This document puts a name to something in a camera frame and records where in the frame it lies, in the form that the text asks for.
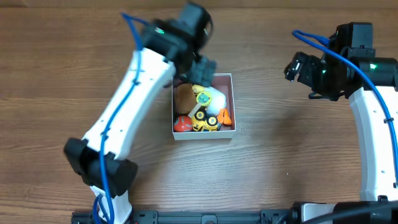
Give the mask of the white square box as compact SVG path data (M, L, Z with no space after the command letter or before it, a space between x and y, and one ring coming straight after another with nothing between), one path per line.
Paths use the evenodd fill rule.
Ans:
M222 126L219 131L214 132L175 132L174 120L177 117L174 103L174 93L172 96L172 136L176 141L184 140L205 140L205 139L232 139L236 132L236 116L234 104L234 90L233 90L233 77L231 73L216 73L212 82L212 87L226 95L226 108L232 120L231 126Z

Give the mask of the yellow and blue toy truck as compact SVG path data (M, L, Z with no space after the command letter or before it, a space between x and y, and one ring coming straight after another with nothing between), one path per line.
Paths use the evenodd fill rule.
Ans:
M216 116L208 116L204 111L198 110L192 117L193 131L211 132L218 131L221 124Z

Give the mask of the red ball toy with eye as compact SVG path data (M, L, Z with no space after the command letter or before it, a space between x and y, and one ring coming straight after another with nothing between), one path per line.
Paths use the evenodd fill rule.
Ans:
M192 119L188 116L181 115L176 118L173 124L175 132L189 132L193 129Z

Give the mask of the white plush duck toy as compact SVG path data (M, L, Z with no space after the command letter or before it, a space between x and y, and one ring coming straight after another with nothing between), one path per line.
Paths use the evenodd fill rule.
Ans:
M200 103L202 107L206 109L206 112L210 116L215 116L219 123L231 126L232 119L229 116L227 106L227 97L224 93L213 88L212 86L203 87L200 85L192 86L193 94L197 98L197 103L202 101L201 96L204 95L208 101Z

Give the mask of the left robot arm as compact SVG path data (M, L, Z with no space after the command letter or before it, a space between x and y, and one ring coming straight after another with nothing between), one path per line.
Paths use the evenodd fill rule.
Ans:
M200 55L209 41L213 21L204 7L184 5L176 19L143 22L123 14L135 41L129 68L96 123L82 138L70 138L64 153L72 169L95 194L89 212L75 212L72 223L128 223L132 205L129 188L137 164L127 157L134 136L164 86L178 79L209 86L216 62Z

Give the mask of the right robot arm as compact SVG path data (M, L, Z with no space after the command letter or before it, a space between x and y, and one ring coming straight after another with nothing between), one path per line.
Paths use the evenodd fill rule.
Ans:
M311 100L346 98L353 112L361 156L357 202L296 202L284 223L397 222L397 60L377 57L373 26L339 25L329 37L294 30L292 35L320 50L297 52L285 78L311 89Z

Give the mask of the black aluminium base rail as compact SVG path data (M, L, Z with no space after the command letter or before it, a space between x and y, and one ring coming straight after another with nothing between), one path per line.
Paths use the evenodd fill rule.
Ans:
M286 223L289 211L265 209L259 212L158 212L135 210L128 224L271 224Z

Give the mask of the wooden cat rattle drum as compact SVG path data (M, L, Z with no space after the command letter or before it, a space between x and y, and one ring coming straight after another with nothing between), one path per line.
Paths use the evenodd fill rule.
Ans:
M208 107L211 104L213 97L210 92L202 91L196 96L196 105L189 112L188 117L192 118L201 107Z

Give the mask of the brown plush toy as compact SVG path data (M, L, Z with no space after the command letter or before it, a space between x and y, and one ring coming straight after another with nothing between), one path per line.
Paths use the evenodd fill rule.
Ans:
M196 95L193 93L192 87L192 84L184 83L174 88L175 109L178 114L189 114L197 105Z

